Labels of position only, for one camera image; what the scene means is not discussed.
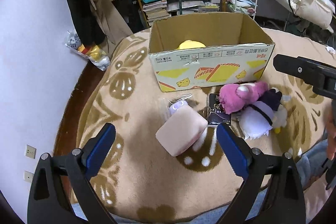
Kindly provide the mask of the person's right hand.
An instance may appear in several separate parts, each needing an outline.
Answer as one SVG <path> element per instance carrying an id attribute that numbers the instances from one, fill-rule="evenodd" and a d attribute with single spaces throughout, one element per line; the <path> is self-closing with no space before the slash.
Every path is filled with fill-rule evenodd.
<path id="1" fill-rule="evenodd" d="M 326 120 L 326 131 L 327 131 L 327 157 L 329 160 L 333 160 L 336 153 L 336 142 L 335 134 L 336 129 L 334 125 L 334 116 L 332 110 L 329 111 Z"/>

